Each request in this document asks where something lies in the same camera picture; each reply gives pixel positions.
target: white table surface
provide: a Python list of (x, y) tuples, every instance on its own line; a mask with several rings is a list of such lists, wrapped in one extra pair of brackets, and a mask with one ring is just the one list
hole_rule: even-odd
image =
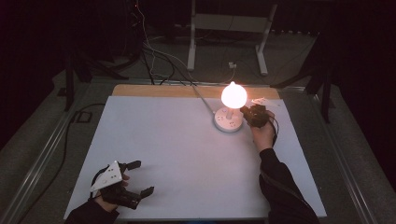
[[(219, 99), (206, 99), (213, 109)], [(319, 217), (326, 212), (287, 108), (268, 106), (280, 130), (275, 150)], [(260, 158), (246, 123), (223, 133), (199, 98), (110, 96), (66, 209), (85, 203), (94, 175), (113, 161), (142, 161), (126, 171), (127, 189), (154, 193), (136, 210), (119, 207), (119, 219), (245, 219), (267, 217), (259, 186)]]

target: fingers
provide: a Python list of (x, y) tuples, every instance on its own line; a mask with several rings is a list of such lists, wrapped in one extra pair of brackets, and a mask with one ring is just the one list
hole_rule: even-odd
[(130, 178), (130, 177), (129, 177), (128, 175), (122, 174), (122, 179), (123, 179), (123, 180), (129, 180), (129, 178)]
[(122, 185), (124, 187), (127, 187), (129, 185), (129, 183), (125, 181), (125, 180), (129, 180), (129, 178), (130, 177), (128, 175), (122, 174)]

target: person's left hand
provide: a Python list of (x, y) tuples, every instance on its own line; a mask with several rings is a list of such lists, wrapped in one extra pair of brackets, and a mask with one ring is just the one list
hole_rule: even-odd
[[(122, 174), (122, 185), (124, 187), (128, 186), (128, 182), (126, 182), (126, 180), (129, 180), (129, 176)], [(107, 203), (103, 200), (102, 197), (100, 197), (101, 192), (100, 190), (98, 190), (98, 192), (96, 193), (95, 196), (95, 202), (98, 203), (103, 209), (105, 209), (107, 212), (112, 212), (113, 210), (117, 209), (119, 207), (118, 204), (114, 204), (114, 203)]]

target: person's right hand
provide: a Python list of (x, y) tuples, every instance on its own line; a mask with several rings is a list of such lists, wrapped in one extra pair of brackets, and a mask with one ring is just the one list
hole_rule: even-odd
[(269, 110), (266, 113), (270, 116), (269, 121), (262, 127), (250, 126), (253, 135), (253, 142), (259, 153), (267, 148), (272, 148), (274, 143), (274, 129), (269, 122), (274, 122), (275, 114)]

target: lamp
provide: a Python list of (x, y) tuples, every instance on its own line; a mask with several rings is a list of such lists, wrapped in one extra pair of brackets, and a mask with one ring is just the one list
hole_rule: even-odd
[(231, 82), (222, 94), (221, 101), (227, 106), (219, 109), (215, 114), (216, 127), (225, 133), (234, 133), (238, 131), (243, 122), (240, 113), (235, 114), (234, 110), (245, 105), (248, 98), (247, 91), (240, 85)]

